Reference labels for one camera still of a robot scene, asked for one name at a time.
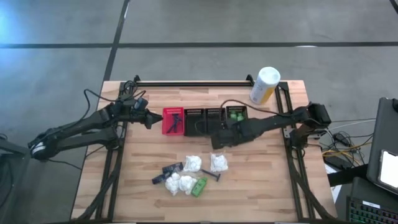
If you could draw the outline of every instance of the white container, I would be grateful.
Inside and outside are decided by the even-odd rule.
[[[257,80],[250,93],[250,99],[255,104],[265,103],[275,90],[280,81],[278,70],[264,67],[260,70]]]

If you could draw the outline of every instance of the white tissue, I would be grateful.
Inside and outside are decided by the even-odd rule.
[[[212,172],[220,172],[228,170],[228,161],[222,154],[212,154],[211,156],[210,170]]]
[[[185,172],[198,172],[201,166],[201,159],[198,156],[186,156],[185,159]]]
[[[169,190],[174,196],[178,192],[180,175],[178,173],[173,173],[171,177],[166,180],[166,189]]]
[[[186,195],[190,195],[193,186],[195,186],[197,180],[190,176],[182,176],[179,180],[180,190],[184,191]]]

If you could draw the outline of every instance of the gray floor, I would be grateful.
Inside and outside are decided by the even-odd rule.
[[[0,44],[112,43],[122,4],[3,0]],[[121,36],[124,43],[364,41],[398,41],[398,15],[388,0],[132,0]],[[0,49],[0,133],[24,146],[78,119],[86,110],[83,90],[101,89],[109,52]],[[397,57],[398,47],[119,49],[110,79],[242,80],[273,66],[284,80],[305,80],[310,100],[327,105],[332,120],[373,118],[378,98],[398,95]],[[90,100],[95,108],[97,99]],[[339,130],[370,134],[373,123]],[[367,160],[369,148],[364,152]],[[83,154],[56,159],[81,166]],[[79,176],[63,164],[31,161],[13,223],[68,220]]]

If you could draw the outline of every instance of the wooden tabletop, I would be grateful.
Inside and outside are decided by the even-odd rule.
[[[293,107],[308,104],[304,82],[288,81]],[[104,82],[101,96],[116,98],[120,82]],[[151,87],[148,108],[162,114],[165,107],[219,107],[224,100],[235,99],[252,104],[249,87]],[[98,108],[108,102],[100,100]],[[227,106],[238,105],[227,103]],[[277,111],[275,96],[261,105]],[[248,108],[249,117],[265,118],[271,114]],[[88,153],[98,146],[90,146]],[[305,149],[305,166],[310,188],[319,202],[336,216],[322,155],[318,147]],[[200,156],[202,168],[210,170],[210,153],[223,152],[229,169],[219,182],[208,178],[199,198],[179,192],[176,196],[164,184],[151,179],[161,168],[185,162],[185,156]],[[78,217],[98,193],[103,175],[106,150],[93,153],[84,163],[72,218]],[[304,196],[301,194],[303,208]],[[104,215],[108,211],[105,201]],[[264,133],[254,142],[214,151],[210,139],[162,135],[162,123],[151,130],[141,124],[129,124],[120,173],[114,221],[116,222],[272,222],[296,221],[289,170],[281,130]]]

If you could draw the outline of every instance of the keyboard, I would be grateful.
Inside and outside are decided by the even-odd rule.
[[[375,203],[348,198],[348,221],[356,223],[398,224],[398,208],[391,210]]]

